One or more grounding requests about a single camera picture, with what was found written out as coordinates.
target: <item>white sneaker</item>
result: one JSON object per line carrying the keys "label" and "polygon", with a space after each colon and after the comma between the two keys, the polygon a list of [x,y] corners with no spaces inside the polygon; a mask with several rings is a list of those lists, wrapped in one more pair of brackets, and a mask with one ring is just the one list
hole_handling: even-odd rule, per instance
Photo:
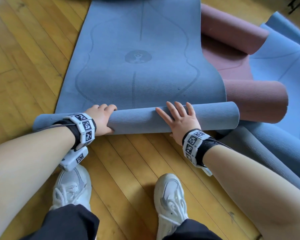
{"label": "white sneaker", "polygon": [[184,192],[176,175],[167,173],[158,179],[154,188],[154,205],[159,215],[157,240],[162,240],[188,219]]}
{"label": "white sneaker", "polygon": [[53,200],[50,210],[74,204],[83,205],[91,211],[91,191],[90,176],[83,166],[78,164],[71,172],[62,170],[53,188]]}

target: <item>circular logo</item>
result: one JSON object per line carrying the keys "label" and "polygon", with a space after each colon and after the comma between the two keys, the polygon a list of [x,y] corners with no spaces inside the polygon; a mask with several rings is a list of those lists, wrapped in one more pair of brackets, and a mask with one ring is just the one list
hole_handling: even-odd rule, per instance
{"label": "circular logo", "polygon": [[136,49],[136,50],[130,51],[124,57],[124,60],[131,64],[146,63],[151,59],[152,59],[152,56],[145,50],[141,50],[141,49]]}

